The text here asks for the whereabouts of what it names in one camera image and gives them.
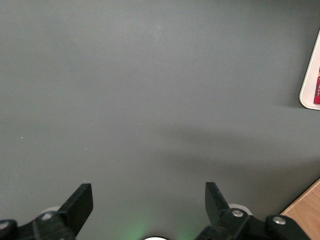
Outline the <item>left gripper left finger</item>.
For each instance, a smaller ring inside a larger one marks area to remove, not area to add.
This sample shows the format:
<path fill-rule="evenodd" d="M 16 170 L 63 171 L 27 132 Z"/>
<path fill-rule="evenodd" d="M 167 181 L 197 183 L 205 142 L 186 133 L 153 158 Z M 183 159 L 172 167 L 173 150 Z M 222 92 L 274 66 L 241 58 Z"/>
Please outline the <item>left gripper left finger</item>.
<path fill-rule="evenodd" d="M 59 208 L 51 208 L 25 225 L 0 221 L 2 240 L 75 240 L 93 210 L 92 185 L 81 184 Z"/>

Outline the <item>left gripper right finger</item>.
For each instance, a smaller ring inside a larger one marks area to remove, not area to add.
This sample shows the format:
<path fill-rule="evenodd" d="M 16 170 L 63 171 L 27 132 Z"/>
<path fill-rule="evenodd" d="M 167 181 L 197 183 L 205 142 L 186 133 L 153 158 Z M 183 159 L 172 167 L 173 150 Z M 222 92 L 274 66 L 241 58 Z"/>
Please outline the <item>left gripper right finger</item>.
<path fill-rule="evenodd" d="M 308 240 L 309 236 L 292 218 L 268 215 L 258 220 L 238 207 L 229 207 L 214 182 L 205 183 L 205 210 L 210 225 L 197 240 Z"/>

